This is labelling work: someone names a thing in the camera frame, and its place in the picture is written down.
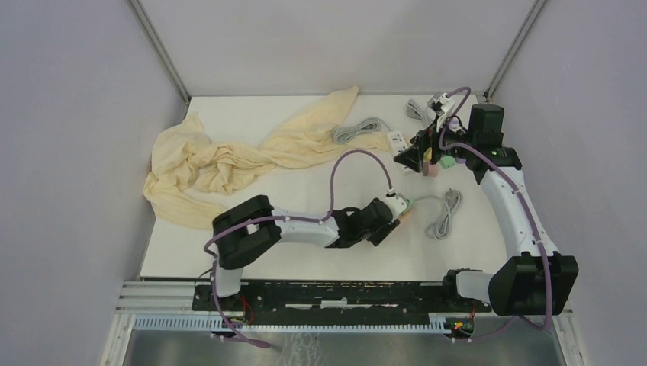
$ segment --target crumpled towel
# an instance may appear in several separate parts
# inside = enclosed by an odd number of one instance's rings
[[[389,151],[382,132],[357,136],[345,146],[333,142],[330,133],[343,124],[358,91],[357,87],[334,91],[314,102],[279,125],[258,148],[239,142],[212,143],[198,115],[191,113],[157,137],[143,195],[158,218],[211,230],[211,221],[227,209],[182,191],[192,187],[231,194],[277,165],[307,168],[329,162],[348,149]]]

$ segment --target white table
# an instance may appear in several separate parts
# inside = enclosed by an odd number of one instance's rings
[[[268,133],[319,96],[281,97],[196,97],[189,106],[198,112],[213,141],[238,140],[258,145]],[[430,96],[360,95],[346,120],[356,124],[365,117],[385,120],[406,138],[420,128],[417,120],[404,114],[407,100],[425,105]],[[467,123],[470,97],[459,113]],[[504,241],[488,199],[476,185],[472,173],[462,165],[442,170],[436,178],[404,175],[388,152],[374,151],[386,164],[398,192],[408,198],[425,194],[442,195],[458,189],[464,202],[453,222],[448,239],[433,241],[424,228],[440,212],[438,203],[425,200],[414,207],[401,225],[378,247],[361,242],[350,249],[324,249],[305,244],[278,244],[251,265],[243,278],[438,281],[448,269],[477,268],[495,273],[506,255]],[[286,210],[326,212],[328,184],[334,162],[309,169],[278,168],[231,196],[196,194],[200,198],[233,207],[257,194],[267,194],[272,205]],[[293,189],[281,191],[290,184]],[[372,198],[385,194],[386,181],[379,166],[368,156],[349,156],[336,174],[336,209],[364,207]],[[202,246],[211,232],[194,230],[158,219],[140,273],[142,278],[195,278],[211,266]]]

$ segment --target small block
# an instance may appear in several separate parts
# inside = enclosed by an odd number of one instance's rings
[[[431,148],[427,149],[427,150],[425,151],[425,154],[424,154],[425,161],[428,161],[428,162],[429,162],[429,161],[431,160],[431,158],[432,158],[432,154],[433,154],[433,153],[432,153]]]
[[[449,169],[456,165],[456,159],[452,158],[451,156],[443,156],[440,158],[440,166],[443,167],[443,169]]]

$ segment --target gray wall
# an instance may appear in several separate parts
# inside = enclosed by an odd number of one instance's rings
[[[485,90],[533,0],[142,0],[192,95]]]
[[[496,102],[542,221],[581,272],[591,364],[644,364],[647,2],[548,4]]]
[[[123,0],[0,3],[0,364],[96,364],[179,97]]]

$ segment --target white connector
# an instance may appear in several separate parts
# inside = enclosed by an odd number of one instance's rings
[[[400,218],[402,214],[407,212],[407,208],[409,207],[407,199],[400,193],[391,195],[387,194],[384,198],[384,202],[389,208],[391,208],[393,220]]]
[[[388,143],[391,144],[391,154],[393,154],[393,156],[402,153],[409,147],[409,144],[404,139],[404,136],[402,136],[402,132],[400,131],[391,131],[386,134],[386,137],[388,138]],[[402,169],[404,174],[415,173],[415,171],[402,164],[398,164],[398,166]]]
[[[438,116],[438,123],[436,124],[436,131],[440,132],[440,129],[445,125],[447,117],[451,116],[454,111],[454,106],[456,101],[453,98],[447,96],[447,93],[442,93],[437,99],[433,99],[429,102],[429,107],[436,113]]]

